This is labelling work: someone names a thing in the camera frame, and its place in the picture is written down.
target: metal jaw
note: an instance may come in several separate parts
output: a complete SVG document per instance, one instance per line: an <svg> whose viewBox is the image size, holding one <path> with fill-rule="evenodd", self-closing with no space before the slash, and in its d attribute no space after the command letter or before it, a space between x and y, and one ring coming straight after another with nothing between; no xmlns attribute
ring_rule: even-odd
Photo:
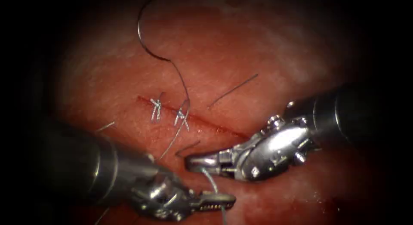
<svg viewBox="0 0 413 225"><path fill-rule="evenodd" d="M150 179L137 179L129 199L139 214L166 221L180 221L195 211L230 209L235 203L235 197L230 194L196 195L175 174L163 168Z"/></svg>
<svg viewBox="0 0 413 225"><path fill-rule="evenodd" d="M241 181L259 181L278 175L290 164L305 161L311 141L304 118L286 123L279 115L245 143L230 148L185 157L188 171L209 173Z"/></svg>

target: metallic screw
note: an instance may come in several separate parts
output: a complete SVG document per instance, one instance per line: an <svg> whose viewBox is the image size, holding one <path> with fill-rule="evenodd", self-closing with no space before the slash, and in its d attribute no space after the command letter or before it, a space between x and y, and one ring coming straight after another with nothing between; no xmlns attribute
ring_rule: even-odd
<svg viewBox="0 0 413 225"><path fill-rule="evenodd" d="M254 166L253 169L251 170L251 173L253 175L253 177L257 177L259 174L259 170L257 168L257 166Z"/></svg>
<svg viewBox="0 0 413 225"><path fill-rule="evenodd" d="M289 103L287 103L287 108L291 108L292 106L294 106L294 104L294 101L290 101Z"/></svg>

